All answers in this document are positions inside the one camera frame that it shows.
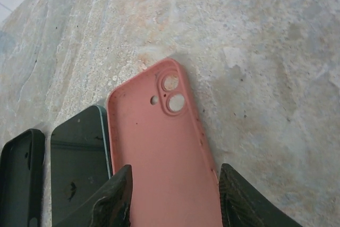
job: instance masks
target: stain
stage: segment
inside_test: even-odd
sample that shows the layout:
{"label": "stain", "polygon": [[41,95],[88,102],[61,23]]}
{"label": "stain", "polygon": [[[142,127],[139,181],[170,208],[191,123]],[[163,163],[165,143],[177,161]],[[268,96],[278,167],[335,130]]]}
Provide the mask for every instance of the stain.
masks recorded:
{"label": "stain", "polygon": [[339,88],[329,81],[329,73],[325,73],[307,88],[303,108],[309,114],[322,119],[340,113]]}
{"label": "stain", "polygon": [[265,138],[262,134],[255,134],[250,137],[250,143],[252,143],[255,147],[259,148],[263,144],[265,144]]}
{"label": "stain", "polygon": [[302,12],[302,15],[312,20],[314,19],[319,13],[321,13],[322,7],[317,2],[312,2],[307,8],[305,8]]}
{"label": "stain", "polygon": [[103,138],[100,138],[99,136],[96,136],[95,139],[99,140],[99,141],[104,141]]}
{"label": "stain", "polygon": [[158,29],[163,31],[166,26],[169,24],[169,15],[170,15],[170,5],[166,4],[163,8],[161,8],[156,15],[156,22],[158,24]]}
{"label": "stain", "polygon": [[[249,171],[265,173],[258,178],[262,179],[267,187],[275,188],[275,196],[280,196],[292,183],[296,184],[294,173],[290,169],[294,156],[286,147],[274,148],[268,141],[264,141],[260,147],[264,146],[267,147],[266,153],[258,157],[257,161],[249,167]],[[271,195],[270,190],[263,191],[263,195],[268,198]]]}
{"label": "stain", "polygon": [[75,195],[75,192],[77,191],[77,187],[75,186],[75,183],[74,182],[71,182],[71,195],[70,197],[68,198],[68,201],[71,202],[71,199],[74,197]]}
{"label": "stain", "polygon": [[145,10],[143,10],[143,7],[139,8],[138,14],[134,16],[130,16],[127,20],[128,24],[135,24],[135,26],[138,28],[144,28],[147,26],[146,24],[146,17],[143,16],[145,14]]}
{"label": "stain", "polygon": [[299,201],[302,201],[302,196],[299,193],[296,192],[287,192],[281,196],[281,204],[283,206],[289,206],[291,204],[298,203]]}
{"label": "stain", "polygon": [[266,133],[266,127],[259,121],[260,118],[255,109],[247,109],[247,114],[245,114],[242,108],[248,108],[249,95],[233,82],[234,79],[240,84],[237,78],[227,74],[212,81],[211,87],[218,108],[217,119],[223,123],[223,129],[227,131],[228,137],[238,145],[240,140],[249,134]]}
{"label": "stain", "polygon": [[214,152],[214,156],[217,158],[224,158],[225,156],[232,157],[235,153],[231,150],[218,149]]}
{"label": "stain", "polygon": [[8,54],[15,48],[15,40],[9,33],[0,30],[0,54]]}
{"label": "stain", "polygon": [[295,23],[291,23],[288,28],[288,39],[298,40],[300,38],[302,38],[300,27]]}
{"label": "stain", "polygon": [[168,91],[174,90],[179,85],[179,78],[175,74],[168,75],[164,80],[164,88]]}
{"label": "stain", "polygon": [[230,77],[235,81],[238,80],[243,82],[245,74],[241,71],[240,66],[235,65],[230,69]]}
{"label": "stain", "polygon": [[142,53],[138,55],[138,71],[144,71],[149,66],[152,65],[151,57],[147,53]]}
{"label": "stain", "polygon": [[296,110],[296,103],[293,99],[292,83],[286,73],[286,68],[281,57],[275,56],[272,59],[276,65],[276,86],[274,88],[274,96],[282,105],[286,112],[286,117],[290,117]]}
{"label": "stain", "polygon": [[309,31],[306,40],[306,48],[312,54],[312,57],[319,58],[319,50],[321,49],[321,41],[314,31]]}

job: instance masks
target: phone screen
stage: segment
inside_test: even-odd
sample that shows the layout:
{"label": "phone screen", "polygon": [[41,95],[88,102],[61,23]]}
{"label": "phone screen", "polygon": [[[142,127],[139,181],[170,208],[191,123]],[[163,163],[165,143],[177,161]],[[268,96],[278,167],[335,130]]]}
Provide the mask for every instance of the phone screen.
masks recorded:
{"label": "phone screen", "polygon": [[51,135],[52,223],[91,197],[111,176],[105,109],[90,106]]}

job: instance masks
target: pink phone case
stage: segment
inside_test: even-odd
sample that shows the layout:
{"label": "pink phone case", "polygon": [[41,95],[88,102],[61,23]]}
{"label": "pink phone case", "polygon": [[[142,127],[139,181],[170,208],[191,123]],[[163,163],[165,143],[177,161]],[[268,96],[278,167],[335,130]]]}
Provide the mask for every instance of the pink phone case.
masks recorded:
{"label": "pink phone case", "polygon": [[111,93],[107,110],[114,173],[132,165],[131,226],[221,227],[215,164],[181,65],[146,69]]}

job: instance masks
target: marble floor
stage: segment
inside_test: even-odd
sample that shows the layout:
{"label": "marble floor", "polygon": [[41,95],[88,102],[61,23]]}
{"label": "marble floor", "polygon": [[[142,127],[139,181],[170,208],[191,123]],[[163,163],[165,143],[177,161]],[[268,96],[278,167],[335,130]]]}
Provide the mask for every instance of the marble floor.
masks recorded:
{"label": "marble floor", "polygon": [[[340,226],[339,1],[25,0],[0,27],[1,145],[171,55],[217,167],[303,226]],[[50,226],[48,137],[45,163]]]}

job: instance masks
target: phone case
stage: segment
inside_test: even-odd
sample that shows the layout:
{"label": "phone case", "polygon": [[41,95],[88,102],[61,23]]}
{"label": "phone case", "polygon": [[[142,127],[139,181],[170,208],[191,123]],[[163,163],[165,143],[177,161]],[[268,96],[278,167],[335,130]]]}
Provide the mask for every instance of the phone case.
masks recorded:
{"label": "phone case", "polygon": [[219,194],[224,227],[302,227],[226,163],[221,167]]}
{"label": "phone case", "polygon": [[132,165],[132,226],[222,226],[215,164],[179,63],[166,58],[117,87],[107,112],[114,173]]}
{"label": "phone case", "polygon": [[0,159],[0,226],[40,226],[45,136],[30,129],[5,144]]}
{"label": "phone case", "polygon": [[52,225],[78,210],[112,175],[106,110],[92,105],[52,132]]}

